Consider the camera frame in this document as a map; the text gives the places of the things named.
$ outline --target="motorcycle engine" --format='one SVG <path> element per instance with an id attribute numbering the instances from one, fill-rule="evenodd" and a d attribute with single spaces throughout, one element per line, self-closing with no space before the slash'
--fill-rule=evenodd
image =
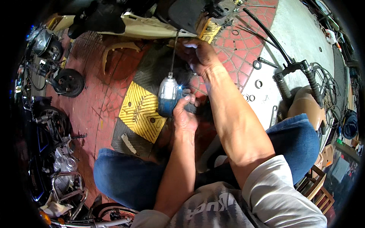
<path id="1" fill-rule="evenodd" d="M 72 172 L 77 170 L 77 161 L 71 156 L 72 151 L 68 144 L 60 146 L 55 151 L 55 162 L 53 163 L 53 169 L 55 172 Z M 55 188 L 60 196 L 67 194 L 69 187 L 72 187 L 74 183 L 73 176 L 61 176 L 55 180 Z"/>

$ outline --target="forearm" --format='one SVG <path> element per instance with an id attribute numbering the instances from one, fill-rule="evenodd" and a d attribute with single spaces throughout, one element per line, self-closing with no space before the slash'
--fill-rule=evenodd
<path id="1" fill-rule="evenodd" d="M 204 81 L 217 133 L 242 188 L 251 171 L 275 155 L 272 143 L 222 65 L 208 69 Z"/>
<path id="2" fill-rule="evenodd" d="M 174 146 L 157 191 L 154 210 L 172 218 L 194 193 L 194 132 L 175 131 Z"/>

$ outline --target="rubber speed bump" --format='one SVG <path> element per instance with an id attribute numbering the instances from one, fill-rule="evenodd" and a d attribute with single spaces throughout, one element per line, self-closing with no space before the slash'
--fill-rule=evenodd
<path id="1" fill-rule="evenodd" d="M 157 108 L 157 96 L 132 81 L 119 118 L 137 135 L 155 143 L 166 122 L 166 118 L 158 114 Z"/>

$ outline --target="blue jeans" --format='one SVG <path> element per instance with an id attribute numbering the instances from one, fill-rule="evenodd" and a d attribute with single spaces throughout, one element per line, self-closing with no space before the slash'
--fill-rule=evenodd
<path id="1" fill-rule="evenodd" d="M 307 115 L 286 119 L 266 132 L 276 155 L 284 155 L 293 183 L 297 183 L 313 166 L 319 154 L 318 137 Z M 96 187 L 108 197 L 141 211 L 153 208 L 164 170 L 165 165 L 103 148 L 99 150 L 95 162 L 94 180 Z M 239 189 L 229 163 L 197 174 L 195 188 L 217 181 L 225 181 Z"/>

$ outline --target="hand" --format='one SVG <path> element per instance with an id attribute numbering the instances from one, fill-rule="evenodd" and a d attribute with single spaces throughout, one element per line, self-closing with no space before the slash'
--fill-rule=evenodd
<path id="1" fill-rule="evenodd" d="M 183 92 L 190 93 L 190 89 L 186 89 Z M 189 95 L 181 98 L 172 112 L 174 115 L 174 125 L 176 130 L 195 133 L 198 128 L 198 120 L 193 113 L 187 112 L 184 109 L 185 105 L 188 103 L 194 104 L 195 107 L 200 105 L 199 100 L 195 98 L 194 94 L 190 93 Z"/>
<path id="2" fill-rule="evenodd" d="M 179 39 L 177 54 L 187 61 L 194 73 L 202 76 L 204 80 L 210 70 L 216 66 L 223 67 L 214 48 L 206 41 L 199 39 Z"/>

